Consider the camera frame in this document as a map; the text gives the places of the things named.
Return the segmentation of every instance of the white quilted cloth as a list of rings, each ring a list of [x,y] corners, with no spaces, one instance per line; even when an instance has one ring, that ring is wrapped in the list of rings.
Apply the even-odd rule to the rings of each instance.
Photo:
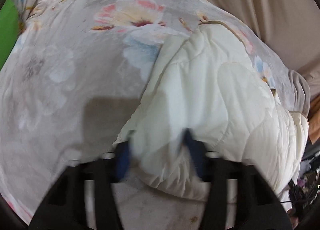
[[[141,179],[164,192],[205,200],[184,128],[226,159],[253,160],[276,194],[298,170],[308,121],[277,101],[243,43],[221,24],[200,25],[187,40],[171,36],[163,45],[141,104],[122,128],[129,130]]]

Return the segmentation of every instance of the green surface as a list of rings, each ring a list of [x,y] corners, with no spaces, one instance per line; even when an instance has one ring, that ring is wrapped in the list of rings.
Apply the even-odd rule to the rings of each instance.
[[[6,0],[0,10],[0,70],[18,38],[18,32],[18,10],[11,0]]]

